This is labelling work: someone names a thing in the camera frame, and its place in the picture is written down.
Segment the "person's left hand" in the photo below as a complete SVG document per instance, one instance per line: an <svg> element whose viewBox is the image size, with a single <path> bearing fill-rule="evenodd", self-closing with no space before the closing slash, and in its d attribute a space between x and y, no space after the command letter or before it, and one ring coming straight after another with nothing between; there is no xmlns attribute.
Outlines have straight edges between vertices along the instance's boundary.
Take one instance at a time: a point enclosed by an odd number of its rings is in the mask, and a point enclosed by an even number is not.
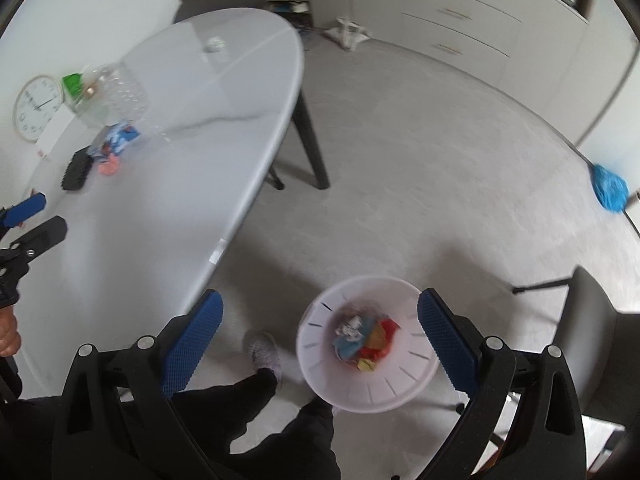
<svg viewBox="0 0 640 480"><path fill-rule="evenodd" d="M15 356L21 349L22 337L17 329L17 318L14 307L5 307L0 310L0 356L8 358Z"/></svg>

